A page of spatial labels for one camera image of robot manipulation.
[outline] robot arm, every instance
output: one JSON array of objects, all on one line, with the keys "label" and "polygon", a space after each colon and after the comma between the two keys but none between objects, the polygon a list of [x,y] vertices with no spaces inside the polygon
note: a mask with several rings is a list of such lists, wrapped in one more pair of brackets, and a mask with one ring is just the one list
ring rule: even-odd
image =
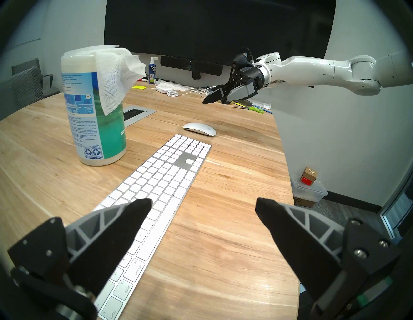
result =
[{"label": "robot arm", "polygon": [[381,87],[413,83],[412,57],[400,51],[379,60],[361,55],[346,61],[312,57],[290,57],[281,61],[278,52],[248,61],[246,54],[233,61],[230,80],[214,88],[204,104],[218,100],[233,101],[251,98],[258,90],[277,83],[293,85],[333,85],[357,95],[377,95]]}]

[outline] white keyboard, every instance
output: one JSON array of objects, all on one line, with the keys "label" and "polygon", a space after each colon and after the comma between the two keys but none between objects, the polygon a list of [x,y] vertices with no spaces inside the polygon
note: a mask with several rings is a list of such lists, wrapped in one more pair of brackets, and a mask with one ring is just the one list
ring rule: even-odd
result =
[{"label": "white keyboard", "polygon": [[153,203],[128,253],[95,300],[102,319],[119,318],[210,148],[175,135],[95,208],[143,198]]}]

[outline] black monitor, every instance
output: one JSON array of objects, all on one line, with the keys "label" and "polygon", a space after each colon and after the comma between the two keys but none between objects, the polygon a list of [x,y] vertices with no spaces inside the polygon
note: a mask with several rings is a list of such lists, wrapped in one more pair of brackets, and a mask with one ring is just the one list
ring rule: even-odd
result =
[{"label": "black monitor", "polygon": [[242,47],[324,58],[334,11],[334,0],[107,0],[104,42],[227,66]]}]

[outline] gray chair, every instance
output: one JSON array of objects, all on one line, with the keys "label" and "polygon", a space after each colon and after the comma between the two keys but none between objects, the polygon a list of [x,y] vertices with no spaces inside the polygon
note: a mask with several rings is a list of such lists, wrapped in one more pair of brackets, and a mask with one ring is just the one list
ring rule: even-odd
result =
[{"label": "gray chair", "polygon": [[38,68],[38,74],[37,78],[40,81],[40,85],[43,88],[43,96],[45,98],[50,97],[51,95],[56,95],[60,93],[60,90],[56,87],[52,87],[52,82],[53,82],[53,75],[52,74],[47,74],[44,75],[42,74],[40,70],[40,64],[39,64],[39,59],[36,58],[34,60],[30,60],[27,62],[24,62],[22,64],[18,64],[17,66],[12,66],[12,75],[18,74],[24,70],[27,70],[33,66],[37,66]]},{"label": "gray chair", "polygon": [[44,98],[38,78],[38,68],[33,66],[0,83],[0,120]]}]

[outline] cardboard box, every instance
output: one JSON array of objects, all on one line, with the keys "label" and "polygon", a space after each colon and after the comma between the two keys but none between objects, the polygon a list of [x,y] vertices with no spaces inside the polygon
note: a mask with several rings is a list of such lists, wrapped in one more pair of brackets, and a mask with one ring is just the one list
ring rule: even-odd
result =
[{"label": "cardboard box", "polygon": [[306,185],[312,185],[313,182],[317,179],[317,171],[307,167],[303,174],[301,175],[300,181],[304,182]]},{"label": "cardboard box", "polygon": [[310,200],[301,199],[301,198],[294,198],[294,204],[297,206],[312,208],[315,202],[310,201]]}]

